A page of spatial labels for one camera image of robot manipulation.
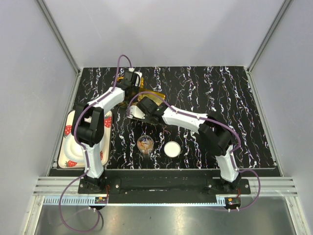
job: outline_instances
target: black marble tabletop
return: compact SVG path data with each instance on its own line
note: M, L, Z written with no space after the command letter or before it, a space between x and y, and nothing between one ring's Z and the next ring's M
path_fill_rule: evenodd
M244 67L141 67L145 88L166 95L180 109L196 113L219 112L240 136L235 152L239 167L272 168L274 162L261 124ZM116 68L84 68L75 102L93 100L113 84ZM113 110L111 154L107 169L217 168L214 156L205 150L197 133L177 126L152 125L125 118L126 109ZM137 139L149 135L154 151L143 159ZM181 154L169 158L164 145L176 141Z

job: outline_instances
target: transparent cup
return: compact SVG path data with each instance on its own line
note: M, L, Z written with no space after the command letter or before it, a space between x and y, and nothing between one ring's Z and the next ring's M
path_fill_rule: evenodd
M141 136L137 140L137 147L140 151L140 154L145 158L151 156L151 153L153 151L153 144L154 141L150 136Z

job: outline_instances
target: strawberry placemat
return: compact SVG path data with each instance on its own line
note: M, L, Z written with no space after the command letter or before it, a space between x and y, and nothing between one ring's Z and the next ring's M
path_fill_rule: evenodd
M74 114L74 110L69 112L64 128L64 134L58 159L58 166L63 169L85 167L82 149L75 142L74 136L71 134ZM105 165L109 160L111 125L112 112L109 111L104 117L104 135L102 140L100 141L100 157L102 165Z

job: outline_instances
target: metal corner post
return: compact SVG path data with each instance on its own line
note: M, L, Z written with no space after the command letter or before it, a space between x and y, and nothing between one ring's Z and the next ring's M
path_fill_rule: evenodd
M69 63L71 64L72 68L74 69L75 73L78 74L80 68L78 67L74 57L72 56L72 54L70 53L53 17L52 14L50 13L45 0L35 0L39 6L39 8L41 9L45 19L47 20L48 25L50 26L53 34L55 35L60 47L62 48L63 52L65 53L65 56L67 57Z
M265 35L265 38L263 39L261 45L259 46L256 54L254 55L249 67L247 68L249 72L251 72L256 63L258 62L260 56L262 55L265 47L267 46L270 38L272 37L273 33L275 32L277 26L279 25L281 19L283 18L284 14L287 12L290 4L293 2L293 0L284 0L283 4L281 5L279 11L277 12L277 15L275 17L275 19L273 20L271 26L269 27L266 35Z

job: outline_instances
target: floor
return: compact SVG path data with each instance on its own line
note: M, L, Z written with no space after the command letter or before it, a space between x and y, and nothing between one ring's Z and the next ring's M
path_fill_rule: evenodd
M243 198L245 203L252 199ZM91 211L73 215L83 207L63 206L70 226L91 228L97 216ZM101 210L100 220L91 235L295 235L284 198L259 198L253 207L240 212L219 212L197 207L115 207ZM60 221L57 206L43 206L37 235L71 235Z
M244 67L142 67L145 88L166 95L178 108L196 113L218 112L239 133L242 148L235 152L242 168L273 168L261 119ZM116 68L84 68L75 102L88 102L104 93L113 83ZM176 126L151 125L126 117L125 109L113 112L111 155L107 169L212 169L214 156L199 136ZM143 134L154 141L151 159L139 157L136 140ZM168 141L176 141L182 152L168 158L163 151Z

